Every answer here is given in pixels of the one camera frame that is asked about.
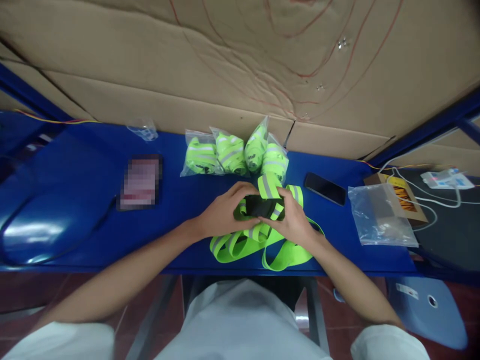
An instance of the white shirt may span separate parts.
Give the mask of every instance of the white shirt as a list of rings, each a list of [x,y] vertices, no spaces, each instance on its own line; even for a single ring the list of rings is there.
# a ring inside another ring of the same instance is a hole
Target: white shirt
[[[50,323],[21,340],[3,360],[113,359],[114,332],[104,324]],[[420,341],[396,326],[364,329],[354,360],[427,360]],[[193,300],[180,333],[155,360],[327,360],[299,332],[294,313],[273,293],[243,279],[209,286]]]

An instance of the left hand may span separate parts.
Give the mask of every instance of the left hand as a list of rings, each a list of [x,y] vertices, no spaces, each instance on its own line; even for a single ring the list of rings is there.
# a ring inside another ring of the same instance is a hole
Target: left hand
[[[247,195],[260,195],[260,193],[251,183],[239,181],[226,193],[217,196],[200,216],[192,219],[201,239],[251,229],[258,224],[260,222],[258,218],[245,221],[234,218],[235,208]]]

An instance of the small box with orange items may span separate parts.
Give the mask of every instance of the small box with orange items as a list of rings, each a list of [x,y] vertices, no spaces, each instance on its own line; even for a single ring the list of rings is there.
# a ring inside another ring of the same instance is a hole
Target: small box with orange items
[[[373,174],[372,176],[363,179],[363,182],[365,185],[386,184],[389,176],[390,175],[377,172],[376,174]],[[401,200],[394,196],[393,191],[388,191],[387,193],[387,196],[391,201],[397,200],[398,202],[400,202],[403,212],[402,214],[398,215],[407,218],[408,222],[412,227],[428,224],[429,221],[427,220],[424,211],[422,210],[420,205],[416,204],[418,201],[415,198],[415,195],[412,192],[409,184],[402,178],[395,176],[390,177],[388,179],[388,183],[393,185],[395,194],[398,197],[404,199]]]

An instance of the floor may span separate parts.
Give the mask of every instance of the floor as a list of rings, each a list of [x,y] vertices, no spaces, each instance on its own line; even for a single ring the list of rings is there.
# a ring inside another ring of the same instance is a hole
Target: floor
[[[0,323],[0,358],[6,354],[42,314],[58,304],[76,288],[91,279],[90,273],[0,273],[0,313],[45,305],[45,310],[26,318]],[[125,359],[140,323],[157,294],[163,277],[157,276],[127,306],[117,311],[104,322],[115,330],[115,360]],[[386,294],[384,278],[373,278],[376,285]],[[335,360],[351,359],[350,345],[362,331],[361,319],[346,304],[333,297],[333,284],[326,277],[317,278],[325,325],[327,328],[330,354]],[[469,347],[465,351],[456,351],[418,336],[425,345],[432,360],[478,359],[480,348],[480,289],[460,284],[447,283],[455,298],[469,337]],[[300,331],[308,336],[306,319],[307,297],[300,297],[295,315]],[[175,336],[182,327],[183,307],[181,282],[175,286],[174,294],[168,305],[166,319],[158,325],[150,358],[153,359]]]

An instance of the power strip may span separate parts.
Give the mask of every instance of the power strip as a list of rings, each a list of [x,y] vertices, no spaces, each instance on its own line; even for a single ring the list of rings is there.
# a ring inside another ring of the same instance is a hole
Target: power strip
[[[471,189],[475,185],[455,167],[440,172],[428,171],[420,175],[423,182],[431,189],[454,189],[453,184],[459,190]]]

